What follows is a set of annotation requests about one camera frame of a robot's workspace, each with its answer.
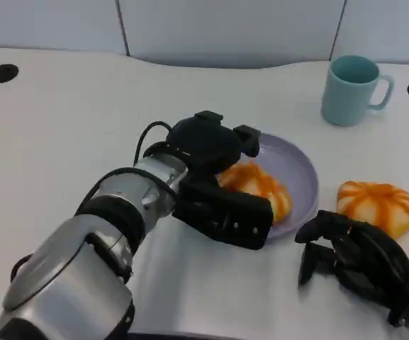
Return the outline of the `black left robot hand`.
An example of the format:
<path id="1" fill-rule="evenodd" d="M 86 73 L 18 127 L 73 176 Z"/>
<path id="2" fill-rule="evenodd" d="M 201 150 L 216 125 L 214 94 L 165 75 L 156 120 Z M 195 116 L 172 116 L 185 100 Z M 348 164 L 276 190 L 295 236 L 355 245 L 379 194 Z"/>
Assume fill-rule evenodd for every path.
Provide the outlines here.
<path id="1" fill-rule="evenodd" d="M 248 125 L 230 129 L 223 116 L 209 110 L 180 120 L 169 132 L 167 144 L 187 156 L 188 168 L 219 174 L 237 163 L 242 154 L 259 154 L 261 132 Z"/>

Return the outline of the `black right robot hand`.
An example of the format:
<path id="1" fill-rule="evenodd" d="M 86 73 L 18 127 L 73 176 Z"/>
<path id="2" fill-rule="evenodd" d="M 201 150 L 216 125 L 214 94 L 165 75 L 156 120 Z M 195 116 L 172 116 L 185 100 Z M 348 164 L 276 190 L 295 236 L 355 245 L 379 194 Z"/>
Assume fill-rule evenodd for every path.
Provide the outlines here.
<path id="1" fill-rule="evenodd" d="M 296 234 L 304 244 L 298 285 L 316 272 L 334 275 L 355 295 L 389 310 L 397 327 L 409 313 L 409 258 L 383 230 L 336 212 L 319 210 Z"/>

